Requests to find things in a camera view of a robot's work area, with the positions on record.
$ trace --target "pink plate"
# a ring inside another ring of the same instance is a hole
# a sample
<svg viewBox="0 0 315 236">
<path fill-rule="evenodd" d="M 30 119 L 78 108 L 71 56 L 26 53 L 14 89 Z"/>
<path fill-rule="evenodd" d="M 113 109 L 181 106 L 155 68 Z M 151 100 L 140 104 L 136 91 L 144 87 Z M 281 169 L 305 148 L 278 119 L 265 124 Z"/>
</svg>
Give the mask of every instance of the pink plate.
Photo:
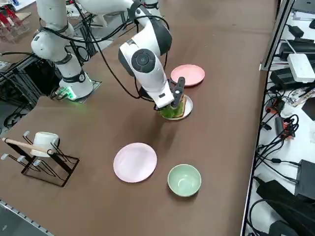
<svg viewBox="0 0 315 236">
<path fill-rule="evenodd" d="M 143 143 L 129 144 L 116 154 L 114 172 L 128 183 L 148 178 L 157 166 L 157 155 L 152 147 Z"/>
<path fill-rule="evenodd" d="M 185 78 L 185 87 L 194 86 L 203 81 L 205 71 L 197 65 L 180 65 L 172 71 L 171 80 L 177 83 L 179 77 Z"/>
</svg>

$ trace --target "white power adapter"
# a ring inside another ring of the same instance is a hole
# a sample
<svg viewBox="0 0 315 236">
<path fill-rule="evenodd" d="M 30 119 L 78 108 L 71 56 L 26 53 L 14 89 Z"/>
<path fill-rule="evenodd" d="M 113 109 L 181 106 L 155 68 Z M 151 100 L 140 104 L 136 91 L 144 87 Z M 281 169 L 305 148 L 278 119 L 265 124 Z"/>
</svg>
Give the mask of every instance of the white power adapter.
<svg viewBox="0 0 315 236">
<path fill-rule="evenodd" d="M 287 62 L 296 82 L 314 82 L 315 73 L 305 54 L 289 54 Z"/>
</svg>

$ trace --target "cup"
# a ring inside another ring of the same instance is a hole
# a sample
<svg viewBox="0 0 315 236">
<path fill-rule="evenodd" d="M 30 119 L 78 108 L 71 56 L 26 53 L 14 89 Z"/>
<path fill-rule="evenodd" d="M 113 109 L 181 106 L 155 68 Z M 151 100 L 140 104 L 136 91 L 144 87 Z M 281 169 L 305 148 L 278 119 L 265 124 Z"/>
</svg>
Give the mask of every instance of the cup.
<svg viewBox="0 0 315 236">
<path fill-rule="evenodd" d="M 58 142 L 59 137 L 57 134 L 52 134 L 48 132 L 37 132 L 35 134 L 33 145 L 36 147 L 51 149 L 52 151 L 55 151 L 55 148 L 51 145 L 51 143 L 57 146 Z M 48 155 L 47 153 L 33 149 L 31 150 L 31 154 L 40 157 L 50 157 L 50 155 Z"/>
</svg>

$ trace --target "brown table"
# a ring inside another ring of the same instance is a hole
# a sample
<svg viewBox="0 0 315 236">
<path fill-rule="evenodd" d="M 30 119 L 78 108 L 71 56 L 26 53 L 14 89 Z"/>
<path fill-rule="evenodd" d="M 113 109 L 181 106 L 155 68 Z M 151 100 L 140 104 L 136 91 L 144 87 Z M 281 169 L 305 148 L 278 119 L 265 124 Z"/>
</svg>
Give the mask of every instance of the brown table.
<svg viewBox="0 0 315 236">
<path fill-rule="evenodd" d="M 26 130 L 57 133 L 62 150 L 81 160 L 66 187 L 25 177 L 20 166 L 4 161 L 0 198 L 58 236 L 238 235 L 266 78 L 258 66 L 275 8 L 261 0 L 162 0 L 173 35 L 166 74 L 183 63 L 206 72 L 201 85 L 186 89 L 192 114 L 164 120 L 151 103 L 130 98 L 97 54 L 84 69 L 103 83 L 86 104 L 42 97 L 7 134 L 22 141 Z M 135 94 L 117 59 L 126 38 L 105 56 Z M 151 145 L 158 157 L 153 175 L 138 184 L 119 181 L 112 167 L 117 151 L 133 142 Z M 14 154 L 4 143 L 0 150 Z M 167 187 L 169 170 L 180 163 L 202 175 L 199 193 L 189 199 Z"/>
</svg>

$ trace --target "wooden stick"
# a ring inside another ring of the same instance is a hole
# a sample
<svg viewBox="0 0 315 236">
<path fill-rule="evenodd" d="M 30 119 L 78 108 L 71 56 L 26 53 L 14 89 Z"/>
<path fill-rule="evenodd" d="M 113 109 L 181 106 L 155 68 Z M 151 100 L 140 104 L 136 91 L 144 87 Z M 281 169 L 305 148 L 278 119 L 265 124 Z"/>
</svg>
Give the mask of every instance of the wooden stick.
<svg viewBox="0 0 315 236">
<path fill-rule="evenodd" d="M 29 148 L 29 149 L 33 149 L 33 150 L 36 150 L 36 151 L 41 151 L 41 152 L 48 153 L 48 154 L 54 154 L 54 151 L 51 150 L 51 149 L 48 150 L 48 149 L 45 149 L 43 147 L 36 147 L 34 145 L 29 145 L 29 144 L 26 144 L 26 143 L 15 141 L 13 139 L 2 138 L 2 141 L 4 141 L 7 144 L 15 144 L 15 145 L 18 145 L 18 146 L 21 146 L 21 147 L 25 147 L 25 148 Z"/>
</svg>

